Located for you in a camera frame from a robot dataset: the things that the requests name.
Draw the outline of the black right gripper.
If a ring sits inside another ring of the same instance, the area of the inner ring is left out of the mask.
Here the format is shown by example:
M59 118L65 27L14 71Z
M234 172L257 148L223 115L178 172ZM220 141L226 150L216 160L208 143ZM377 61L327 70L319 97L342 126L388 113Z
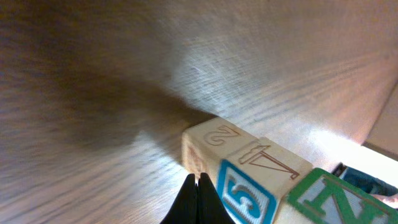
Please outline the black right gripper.
M332 174L368 194L388 197L397 194L397 188L395 186L342 163L335 167Z

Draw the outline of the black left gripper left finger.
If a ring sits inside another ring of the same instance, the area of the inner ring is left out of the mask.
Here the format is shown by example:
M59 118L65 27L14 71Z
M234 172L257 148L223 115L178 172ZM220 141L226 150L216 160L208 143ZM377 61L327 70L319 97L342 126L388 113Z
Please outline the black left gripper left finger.
M188 174L169 212L160 224L195 224L197 199L195 175Z

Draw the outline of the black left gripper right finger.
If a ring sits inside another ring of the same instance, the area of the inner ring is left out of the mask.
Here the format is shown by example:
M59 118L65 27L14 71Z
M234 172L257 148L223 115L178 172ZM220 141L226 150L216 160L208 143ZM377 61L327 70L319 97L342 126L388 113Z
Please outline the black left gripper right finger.
M212 184L210 176L202 172L197 183L197 223L235 224L226 211Z

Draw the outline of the ice cream wooden block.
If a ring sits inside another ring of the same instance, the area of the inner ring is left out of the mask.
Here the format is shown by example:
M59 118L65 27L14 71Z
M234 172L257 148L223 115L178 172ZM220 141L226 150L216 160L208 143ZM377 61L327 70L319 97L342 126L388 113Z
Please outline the ice cream wooden block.
M397 224L397 210L315 168L285 195L274 223Z

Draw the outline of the yellow J wooden block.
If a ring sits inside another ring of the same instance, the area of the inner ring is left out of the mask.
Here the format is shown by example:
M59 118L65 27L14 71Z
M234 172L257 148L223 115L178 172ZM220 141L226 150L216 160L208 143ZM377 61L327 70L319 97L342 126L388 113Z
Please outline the yellow J wooden block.
M236 223L275 223L283 197L313 165L267 138L220 161L217 193Z

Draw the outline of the plain wooden block row end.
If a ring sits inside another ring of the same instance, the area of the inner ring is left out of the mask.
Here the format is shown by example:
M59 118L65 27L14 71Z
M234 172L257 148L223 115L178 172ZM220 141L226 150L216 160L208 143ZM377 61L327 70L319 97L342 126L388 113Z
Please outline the plain wooden block row end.
M182 165L199 178L207 173L217 184L220 163L257 138L223 118L213 118L182 134Z

